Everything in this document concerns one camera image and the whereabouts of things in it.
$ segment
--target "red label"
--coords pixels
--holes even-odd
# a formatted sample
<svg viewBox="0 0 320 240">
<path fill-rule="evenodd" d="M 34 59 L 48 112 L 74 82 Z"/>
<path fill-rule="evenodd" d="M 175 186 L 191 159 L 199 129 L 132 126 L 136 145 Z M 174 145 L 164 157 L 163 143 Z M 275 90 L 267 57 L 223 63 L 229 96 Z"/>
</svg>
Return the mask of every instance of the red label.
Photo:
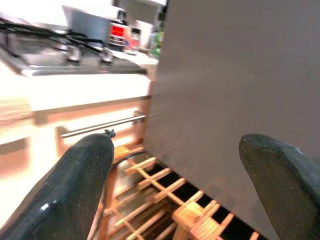
<svg viewBox="0 0 320 240">
<path fill-rule="evenodd" d="M 111 35 L 123 37 L 124 36 L 124 28 L 119 27 L 119 26 L 112 26 Z"/>
</svg>

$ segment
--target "gas stove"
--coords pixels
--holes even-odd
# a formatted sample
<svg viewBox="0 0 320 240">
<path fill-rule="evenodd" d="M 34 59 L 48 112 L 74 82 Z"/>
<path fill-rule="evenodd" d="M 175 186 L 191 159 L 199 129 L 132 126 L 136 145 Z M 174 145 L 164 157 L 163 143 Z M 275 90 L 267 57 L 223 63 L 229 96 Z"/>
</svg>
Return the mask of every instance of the gas stove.
<svg viewBox="0 0 320 240">
<path fill-rule="evenodd" d="M 139 65 L 113 56 L 103 41 L 85 34 L 4 21 L 0 23 L 0 58 L 25 76 L 147 73 Z"/>
</svg>

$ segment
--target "wooden rack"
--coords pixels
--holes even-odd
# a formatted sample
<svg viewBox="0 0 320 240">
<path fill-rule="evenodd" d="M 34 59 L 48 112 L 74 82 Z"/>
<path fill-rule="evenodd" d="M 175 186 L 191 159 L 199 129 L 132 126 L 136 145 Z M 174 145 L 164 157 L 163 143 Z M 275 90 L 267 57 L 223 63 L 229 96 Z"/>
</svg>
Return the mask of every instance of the wooden rack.
<svg viewBox="0 0 320 240">
<path fill-rule="evenodd" d="M 150 157 L 140 163 L 135 163 L 131 158 L 129 158 L 128 163 L 131 167 L 125 170 L 127 175 L 139 173 L 144 180 L 139 183 L 128 187 L 124 191 L 118 193 L 113 197 L 112 204 L 104 210 L 104 216 L 108 216 L 110 214 L 115 214 L 119 219 L 114 224 L 114 228 L 111 232 L 108 233 L 108 237 L 113 236 L 119 229 L 123 226 L 126 226 L 130 233 L 129 236 L 126 237 L 127 240 L 132 239 L 144 239 L 142 233 L 145 232 L 148 228 L 158 222 L 159 219 L 163 218 L 165 214 L 168 213 L 161 207 L 158 211 L 150 217 L 144 224 L 142 224 L 139 228 L 134 228 L 130 221 L 133 220 L 137 215 L 141 214 L 143 211 L 146 211 L 151 206 L 160 206 L 162 200 L 165 198 L 169 198 L 172 200 L 176 207 L 173 211 L 172 219 L 174 223 L 170 224 L 167 228 L 163 230 L 162 233 L 158 235 L 157 240 L 161 240 L 166 238 L 169 234 L 172 234 L 173 231 L 173 239 L 197 239 L 197 240 L 222 240 L 221 234 L 227 228 L 229 223 L 233 220 L 234 215 L 232 213 L 228 213 L 227 216 L 221 223 L 218 223 L 216 220 L 212 218 L 213 214 L 216 213 L 221 207 L 219 203 L 215 200 L 212 200 L 207 206 L 200 206 L 197 201 L 203 197 L 204 192 L 202 190 L 198 190 L 193 196 L 191 196 L 187 201 L 181 200 L 178 196 L 176 196 L 173 192 L 179 189 L 182 185 L 184 185 L 187 181 L 180 177 L 178 180 L 174 181 L 168 187 L 164 187 L 157 180 L 167 176 L 172 170 L 168 167 L 163 170 L 149 175 L 145 169 L 153 166 L 157 163 L 157 159 L 155 157 Z M 145 190 L 147 187 L 153 186 L 159 192 L 148 197 L 146 202 L 139 206 L 137 209 L 133 210 L 126 216 L 123 216 L 118 211 L 119 207 L 123 207 L 128 202 L 132 201 L 140 191 Z M 122 200 L 118 200 L 119 196 L 126 193 L 133 188 L 136 189 L 136 192 L 130 194 Z M 254 231 L 249 238 L 249 240 L 257 240 L 259 237 L 259 233 Z"/>
</svg>

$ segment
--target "oven handle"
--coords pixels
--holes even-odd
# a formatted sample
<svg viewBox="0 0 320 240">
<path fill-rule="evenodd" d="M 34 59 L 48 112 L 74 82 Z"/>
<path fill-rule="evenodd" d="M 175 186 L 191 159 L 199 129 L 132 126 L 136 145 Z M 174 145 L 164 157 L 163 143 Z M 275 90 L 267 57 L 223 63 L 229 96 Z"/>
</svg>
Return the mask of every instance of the oven handle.
<svg viewBox="0 0 320 240">
<path fill-rule="evenodd" d="M 89 133 L 89 132 L 96 131 L 99 129 L 110 128 L 110 127 L 120 125 L 120 124 L 126 124 L 126 123 L 130 123 L 130 122 L 135 122 L 135 123 L 143 122 L 146 117 L 147 116 L 145 114 L 143 114 L 142 112 L 134 111 L 134 116 L 132 116 L 132 117 L 123 118 L 123 119 L 116 120 L 116 121 L 110 121 L 107 123 L 102 123 L 102 124 L 98 124 L 98 125 L 94 125 L 94 126 L 88 126 L 88 127 L 80 128 L 77 130 L 68 131 L 65 127 L 60 127 L 61 132 L 62 132 L 60 137 L 66 139 L 69 137 Z"/>
</svg>

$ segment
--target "white countertop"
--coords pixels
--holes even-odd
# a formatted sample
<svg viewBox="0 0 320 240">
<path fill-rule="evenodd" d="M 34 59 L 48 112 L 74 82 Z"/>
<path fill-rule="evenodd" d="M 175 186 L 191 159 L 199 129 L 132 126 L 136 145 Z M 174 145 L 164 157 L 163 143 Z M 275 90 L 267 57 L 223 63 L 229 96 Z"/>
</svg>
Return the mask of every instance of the white countertop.
<svg viewBox="0 0 320 240">
<path fill-rule="evenodd" d="M 147 68 L 158 61 L 143 53 L 136 56 L 115 52 Z M 102 103 L 149 95 L 151 80 L 143 74 L 69 74 L 21 76 L 0 62 L 1 96 L 25 96 L 32 111 Z"/>
</svg>

